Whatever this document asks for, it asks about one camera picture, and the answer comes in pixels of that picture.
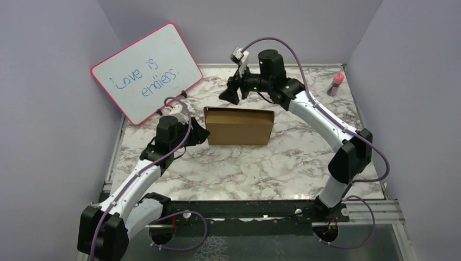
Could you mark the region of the brown cardboard box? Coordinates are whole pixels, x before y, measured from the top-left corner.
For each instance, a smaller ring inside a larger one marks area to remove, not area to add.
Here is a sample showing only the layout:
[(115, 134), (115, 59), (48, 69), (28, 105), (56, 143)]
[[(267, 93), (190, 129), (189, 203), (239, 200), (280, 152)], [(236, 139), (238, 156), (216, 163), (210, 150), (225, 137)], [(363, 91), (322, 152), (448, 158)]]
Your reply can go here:
[(211, 146), (266, 146), (273, 130), (272, 110), (204, 107)]

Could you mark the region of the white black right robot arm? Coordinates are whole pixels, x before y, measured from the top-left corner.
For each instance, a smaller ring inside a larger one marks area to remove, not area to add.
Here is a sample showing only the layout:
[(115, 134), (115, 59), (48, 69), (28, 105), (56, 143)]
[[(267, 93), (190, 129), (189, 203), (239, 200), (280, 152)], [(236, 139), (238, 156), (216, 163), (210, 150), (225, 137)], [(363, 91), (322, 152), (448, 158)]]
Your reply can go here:
[(327, 141), (335, 155), (328, 164), (330, 177), (315, 198), (313, 208), (318, 220), (327, 221), (335, 215), (353, 178), (370, 163), (372, 134), (367, 129), (357, 130), (343, 123), (306, 91), (305, 84), (287, 77), (283, 57), (277, 50), (266, 49), (258, 54), (259, 73), (250, 72), (248, 55), (239, 47), (230, 55), (238, 68), (228, 78), (219, 99), (237, 105), (252, 91), (265, 92), (273, 103), (298, 116)]

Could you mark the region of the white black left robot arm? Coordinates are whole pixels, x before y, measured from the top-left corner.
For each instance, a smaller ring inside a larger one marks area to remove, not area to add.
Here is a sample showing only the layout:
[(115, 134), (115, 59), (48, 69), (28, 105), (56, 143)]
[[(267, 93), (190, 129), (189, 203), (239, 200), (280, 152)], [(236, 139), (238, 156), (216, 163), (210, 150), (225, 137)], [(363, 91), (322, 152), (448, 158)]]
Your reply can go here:
[(105, 201), (83, 210), (78, 251), (100, 260), (120, 260), (130, 239), (147, 224), (168, 221), (171, 199), (147, 189), (173, 163), (176, 150), (202, 144), (209, 134), (194, 117), (162, 116), (155, 137), (141, 152), (129, 177)]

